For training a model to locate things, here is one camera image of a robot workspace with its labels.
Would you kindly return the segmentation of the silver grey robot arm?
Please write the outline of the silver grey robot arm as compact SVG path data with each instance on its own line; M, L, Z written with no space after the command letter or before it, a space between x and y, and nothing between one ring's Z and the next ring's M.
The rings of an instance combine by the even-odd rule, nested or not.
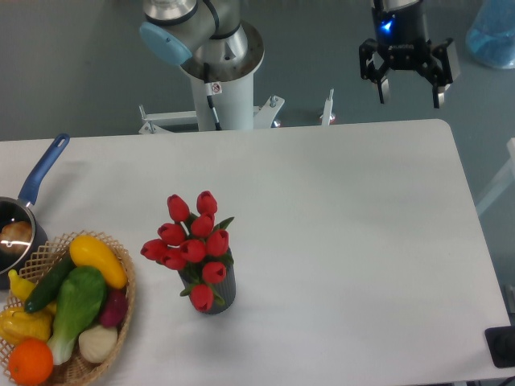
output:
M142 8L145 45L204 83L239 80L262 62L262 37L241 19L239 1L145 1ZM359 46L361 78L385 101L388 71L417 72L431 84L439 108L459 75L453 39L431 42L422 1L372 1L370 10L375 36Z

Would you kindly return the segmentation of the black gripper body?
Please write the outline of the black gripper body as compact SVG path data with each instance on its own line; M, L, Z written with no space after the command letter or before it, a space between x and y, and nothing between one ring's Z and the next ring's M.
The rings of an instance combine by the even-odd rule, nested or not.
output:
M418 53L428 38L423 1L373 1L373 25L378 53L376 67L416 72Z

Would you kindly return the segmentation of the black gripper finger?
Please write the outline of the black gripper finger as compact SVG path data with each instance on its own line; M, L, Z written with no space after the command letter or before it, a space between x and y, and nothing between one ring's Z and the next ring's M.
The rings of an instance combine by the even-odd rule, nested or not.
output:
M374 39L366 39L359 46L360 77L376 86L379 101L384 104L389 99L389 81L386 76L389 66L383 63L379 68L376 67L374 57L378 53L378 48L379 45Z
M454 39L448 38L439 44L428 39L418 53L418 61L416 72L430 83L433 106L441 108L446 91L459 76L459 59Z

